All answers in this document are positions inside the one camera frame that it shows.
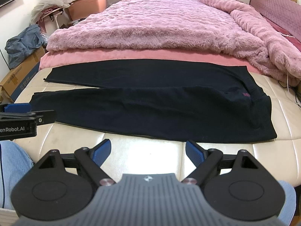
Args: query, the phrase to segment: beige leather bench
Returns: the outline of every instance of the beige leather bench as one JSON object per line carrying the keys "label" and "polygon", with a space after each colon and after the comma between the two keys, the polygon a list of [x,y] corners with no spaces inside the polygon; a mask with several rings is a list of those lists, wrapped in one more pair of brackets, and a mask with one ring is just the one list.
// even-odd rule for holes
{"label": "beige leather bench", "polygon": [[[23,90],[16,102],[29,102],[35,92],[83,88],[44,82],[43,79],[50,71],[51,68],[41,70]],[[205,149],[217,148],[227,154],[236,154],[238,150],[246,149],[276,179],[285,180],[297,186],[301,184],[299,166],[301,163],[301,109],[294,103],[293,91],[288,93],[287,89],[283,89],[272,78],[251,74],[257,84],[271,97],[272,122],[277,132],[276,140],[249,144],[202,143],[201,145]],[[185,143],[181,142],[102,133],[58,123],[39,126],[37,133],[36,137],[15,141],[25,149],[33,161],[38,161],[50,149],[59,149],[61,153],[72,153],[80,147],[93,147],[103,139],[110,139],[112,152],[101,168],[115,181],[119,181],[123,173],[175,173],[176,177],[182,180],[195,169],[185,154]],[[10,225],[14,219],[9,216],[9,213],[0,210],[2,226]]]}

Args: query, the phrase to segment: headboard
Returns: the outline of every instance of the headboard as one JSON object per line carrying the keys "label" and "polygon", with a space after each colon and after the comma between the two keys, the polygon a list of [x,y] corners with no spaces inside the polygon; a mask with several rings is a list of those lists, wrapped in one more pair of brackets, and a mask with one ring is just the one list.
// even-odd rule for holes
{"label": "headboard", "polygon": [[250,5],[301,41],[301,5],[291,0],[250,0]]}

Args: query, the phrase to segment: screw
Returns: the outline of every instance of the screw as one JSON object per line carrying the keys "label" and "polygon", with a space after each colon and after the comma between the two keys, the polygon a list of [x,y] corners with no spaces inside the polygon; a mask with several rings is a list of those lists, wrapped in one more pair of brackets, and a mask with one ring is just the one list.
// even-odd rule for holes
{"label": "screw", "polygon": [[103,178],[102,180],[99,181],[101,186],[111,186],[113,185],[115,182],[113,179],[110,178]]}
{"label": "screw", "polygon": [[184,183],[184,184],[188,184],[188,185],[195,185],[195,184],[197,184],[197,180],[196,179],[194,179],[194,178],[192,178],[192,177],[187,177],[187,178],[185,178],[183,181],[182,181],[182,183]]}

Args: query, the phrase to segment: pant leg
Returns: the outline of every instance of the pant leg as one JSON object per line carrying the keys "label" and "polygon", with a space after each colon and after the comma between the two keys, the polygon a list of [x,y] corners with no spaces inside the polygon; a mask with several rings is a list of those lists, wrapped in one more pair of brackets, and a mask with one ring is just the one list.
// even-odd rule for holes
{"label": "pant leg", "polygon": [[0,141],[3,180],[0,176],[0,208],[14,210],[10,195],[17,182],[33,167],[29,155],[12,141]]}
{"label": "pant leg", "polygon": [[278,218],[287,226],[293,219],[296,210],[296,192],[288,182],[278,181],[285,192],[285,202]]}

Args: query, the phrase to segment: pink fluffy blanket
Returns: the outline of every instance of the pink fluffy blanket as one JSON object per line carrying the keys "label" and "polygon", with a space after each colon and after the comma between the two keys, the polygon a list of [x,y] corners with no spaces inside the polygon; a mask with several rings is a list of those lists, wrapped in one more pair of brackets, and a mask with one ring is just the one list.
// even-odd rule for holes
{"label": "pink fluffy blanket", "polygon": [[234,0],[122,0],[57,30],[47,49],[185,48],[246,58],[266,75],[295,86],[301,52],[251,6]]}

